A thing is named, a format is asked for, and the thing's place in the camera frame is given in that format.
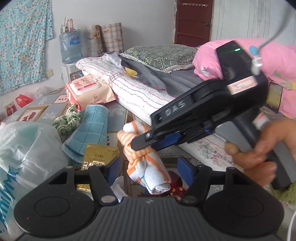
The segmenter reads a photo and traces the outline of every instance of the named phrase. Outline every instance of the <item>pink blanket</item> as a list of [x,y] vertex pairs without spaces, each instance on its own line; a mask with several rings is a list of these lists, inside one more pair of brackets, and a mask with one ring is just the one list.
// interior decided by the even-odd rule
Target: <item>pink blanket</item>
[[[259,47],[265,39],[224,39],[202,45],[193,60],[195,74],[204,80],[221,78],[222,72],[216,48],[235,40],[253,58],[250,47]],[[269,81],[284,87],[280,112],[290,118],[296,118],[296,45],[284,46],[271,42],[261,51],[262,72]]]

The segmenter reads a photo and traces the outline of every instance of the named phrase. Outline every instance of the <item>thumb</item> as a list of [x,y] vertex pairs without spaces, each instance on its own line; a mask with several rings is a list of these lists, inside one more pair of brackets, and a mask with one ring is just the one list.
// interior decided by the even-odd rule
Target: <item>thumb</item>
[[225,143],[224,149],[225,149],[225,152],[230,156],[235,156],[237,153],[239,153],[239,149],[237,148],[237,146],[230,142]]
[[270,122],[263,128],[254,151],[257,154],[265,155],[271,151],[278,142],[287,139],[290,132],[291,125],[288,120],[281,119]]

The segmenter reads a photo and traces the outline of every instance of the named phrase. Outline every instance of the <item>red plastic bag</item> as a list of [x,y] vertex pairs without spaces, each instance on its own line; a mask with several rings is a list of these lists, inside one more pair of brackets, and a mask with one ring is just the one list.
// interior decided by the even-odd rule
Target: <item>red plastic bag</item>
[[19,95],[18,97],[15,98],[15,101],[20,107],[24,107],[27,104],[31,103],[33,100],[28,96]]

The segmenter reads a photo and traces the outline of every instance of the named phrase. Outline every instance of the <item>blue towel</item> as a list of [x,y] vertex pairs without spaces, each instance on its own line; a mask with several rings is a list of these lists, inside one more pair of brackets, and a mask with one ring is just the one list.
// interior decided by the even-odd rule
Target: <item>blue towel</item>
[[80,126],[64,142],[62,150],[72,160],[82,163],[87,144],[107,144],[107,114],[105,106],[86,107]]

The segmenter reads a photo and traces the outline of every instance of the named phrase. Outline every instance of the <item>mobile phone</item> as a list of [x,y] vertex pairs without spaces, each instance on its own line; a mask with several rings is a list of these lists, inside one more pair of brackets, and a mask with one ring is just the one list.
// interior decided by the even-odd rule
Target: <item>mobile phone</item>
[[283,87],[274,82],[270,82],[265,106],[271,109],[273,112],[278,113],[282,94]]

